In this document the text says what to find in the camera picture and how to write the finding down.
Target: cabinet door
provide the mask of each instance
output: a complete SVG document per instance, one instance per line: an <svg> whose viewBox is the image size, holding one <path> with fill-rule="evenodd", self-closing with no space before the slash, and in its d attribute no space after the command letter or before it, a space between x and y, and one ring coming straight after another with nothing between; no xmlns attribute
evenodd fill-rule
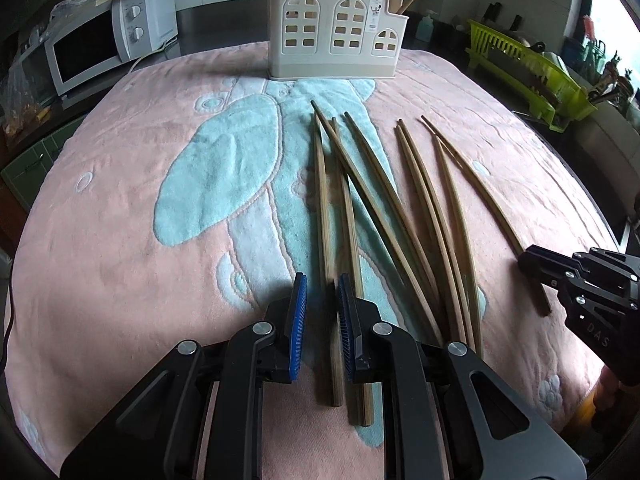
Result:
<svg viewBox="0 0 640 480"><path fill-rule="evenodd" d="M2 170L2 179L26 211L31 209L44 177L52 166L53 160L41 141Z"/></svg>
<svg viewBox="0 0 640 480"><path fill-rule="evenodd" d="M42 141L45 148L49 152L51 160L55 162L55 160L60 155L60 152L62 151L62 147L64 146L66 140L73 137L73 134L78 129L78 126L82 124L82 121L85 117L86 115L83 115L81 117L78 117L77 119L74 119L70 123L65 124Z"/></svg>

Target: silver screw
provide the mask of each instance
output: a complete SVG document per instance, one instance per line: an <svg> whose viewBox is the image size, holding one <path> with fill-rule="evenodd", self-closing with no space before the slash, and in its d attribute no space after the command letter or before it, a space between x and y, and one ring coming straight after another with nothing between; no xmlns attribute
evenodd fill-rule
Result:
<svg viewBox="0 0 640 480"><path fill-rule="evenodd" d="M182 355L191 355L198 349L198 345L195 341L191 339L186 339L178 343L178 352Z"/></svg>
<svg viewBox="0 0 640 480"><path fill-rule="evenodd" d="M449 343L447 346L450 354L463 356L466 354L466 345L464 343L460 343L458 341L454 341L453 343Z"/></svg>
<svg viewBox="0 0 640 480"><path fill-rule="evenodd" d="M268 333L271 333L272 329L273 327L271 326L271 323L267 321L259 321L253 328L254 334L258 335L267 335Z"/></svg>
<svg viewBox="0 0 640 480"><path fill-rule="evenodd" d="M389 325L389 323L376 323L373 326L373 332L375 332L378 335L389 335L391 334L391 331L393 330L393 327L391 325Z"/></svg>

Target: white microwave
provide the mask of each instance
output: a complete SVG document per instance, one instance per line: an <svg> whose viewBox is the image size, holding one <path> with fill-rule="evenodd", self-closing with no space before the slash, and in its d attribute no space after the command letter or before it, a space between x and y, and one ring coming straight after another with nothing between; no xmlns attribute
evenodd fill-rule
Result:
<svg viewBox="0 0 640 480"><path fill-rule="evenodd" d="M59 96L178 35L174 0L96 0L60 20L45 42Z"/></svg>

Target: black cable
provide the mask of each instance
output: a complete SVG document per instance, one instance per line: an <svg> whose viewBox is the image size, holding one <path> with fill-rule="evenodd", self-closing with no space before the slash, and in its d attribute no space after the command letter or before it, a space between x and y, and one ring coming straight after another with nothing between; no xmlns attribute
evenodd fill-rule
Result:
<svg viewBox="0 0 640 480"><path fill-rule="evenodd" d="M12 278L14 276L14 266L11 266L11 270L9 271L9 308L11 309L11 316L9 317L9 325L6 328L6 333L4 334L4 340L2 341L2 358L0 358L0 377L4 374L4 369L6 368L6 351L9 346L9 334L11 334L11 329L14 327L14 317L15 317L15 304L14 304L14 286L12 285Z"/></svg>

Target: microwave control panel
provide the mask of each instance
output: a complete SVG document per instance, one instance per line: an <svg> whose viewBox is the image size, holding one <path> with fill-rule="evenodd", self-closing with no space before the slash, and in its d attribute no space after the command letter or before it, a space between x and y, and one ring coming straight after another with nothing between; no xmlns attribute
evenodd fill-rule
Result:
<svg viewBox="0 0 640 480"><path fill-rule="evenodd" d="M130 59L146 56L178 34L174 0L120 0Z"/></svg>

